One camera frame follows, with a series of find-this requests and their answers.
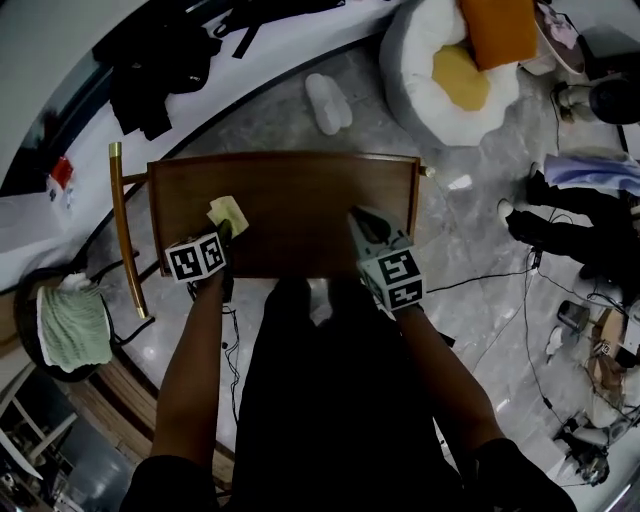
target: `wooden tray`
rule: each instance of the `wooden tray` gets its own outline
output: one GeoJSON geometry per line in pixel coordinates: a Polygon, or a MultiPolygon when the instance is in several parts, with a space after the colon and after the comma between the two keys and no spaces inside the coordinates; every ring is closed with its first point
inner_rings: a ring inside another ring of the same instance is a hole
{"type": "Polygon", "coordinates": [[[209,202],[233,196],[249,229],[233,241],[238,277],[336,277],[355,272],[347,226],[354,205],[415,225],[420,159],[269,152],[148,164],[151,218],[163,274],[166,248],[210,226],[209,202]]]}

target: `wooden armrest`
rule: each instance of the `wooden armrest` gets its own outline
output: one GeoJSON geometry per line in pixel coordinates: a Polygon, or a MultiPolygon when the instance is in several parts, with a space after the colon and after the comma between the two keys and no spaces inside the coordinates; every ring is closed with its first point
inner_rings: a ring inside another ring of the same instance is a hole
{"type": "Polygon", "coordinates": [[[133,248],[131,247],[131,236],[129,235],[129,224],[127,222],[127,209],[124,199],[124,187],[130,183],[140,183],[143,176],[136,174],[133,178],[123,178],[122,176],[122,144],[120,142],[112,142],[109,144],[109,167],[111,169],[111,194],[113,196],[113,216],[116,220],[116,228],[118,230],[118,240],[120,242],[120,252],[122,253],[122,261],[124,269],[127,273],[129,288],[131,289],[131,297],[136,306],[140,318],[147,318],[149,311],[147,303],[144,300],[142,287],[140,286],[140,278],[136,268],[136,262],[133,256],[133,248]]]}

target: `orange pillow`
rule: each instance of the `orange pillow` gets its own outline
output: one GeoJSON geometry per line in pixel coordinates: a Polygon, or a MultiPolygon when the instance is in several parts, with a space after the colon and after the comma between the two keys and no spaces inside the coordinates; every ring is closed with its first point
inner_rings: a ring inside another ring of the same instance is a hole
{"type": "Polygon", "coordinates": [[[480,70],[536,56],[533,0],[460,0],[480,70]]]}

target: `black pants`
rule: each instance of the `black pants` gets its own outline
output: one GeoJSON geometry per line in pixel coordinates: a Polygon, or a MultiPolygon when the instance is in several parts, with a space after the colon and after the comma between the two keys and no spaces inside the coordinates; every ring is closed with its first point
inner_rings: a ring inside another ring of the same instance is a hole
{"type": "Polygon", "coordinates": [[[531,212],[514,210],[507,217],[507,223],[516,240],[589,265],[620,286],[626,297],[638,294],[640,239],[622,201],[592,189],[550,187],[540,173],[530,180],[527,199],[533,205],[586,215],[593,227],[551,223],[531,212]]]}
{"type": "Polygon", "coordinates": [[[459,492],[396,323],[357,281],[331,283],[329,297],[333,315],[320,327],[305,280],[282,280],[267,299],[242,394],[232,508],[261,508],[279,492],[301,509],[342,494],[413,502],[428,498],[424,482],[440,465],[443,492],[456,483],[459,492]]]}

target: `yellow cushion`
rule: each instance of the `yellow cushion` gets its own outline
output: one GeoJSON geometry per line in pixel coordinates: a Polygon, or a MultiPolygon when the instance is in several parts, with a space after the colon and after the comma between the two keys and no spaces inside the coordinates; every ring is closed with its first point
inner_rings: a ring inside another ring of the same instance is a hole
{"type": "Polygon", "coordinates": [[[489,80],[478,71],[469,53],[459,46],[443,46],[433,56],[431,78],[451,102],[467,111],[481,110],[489,94],[489,80]]]}

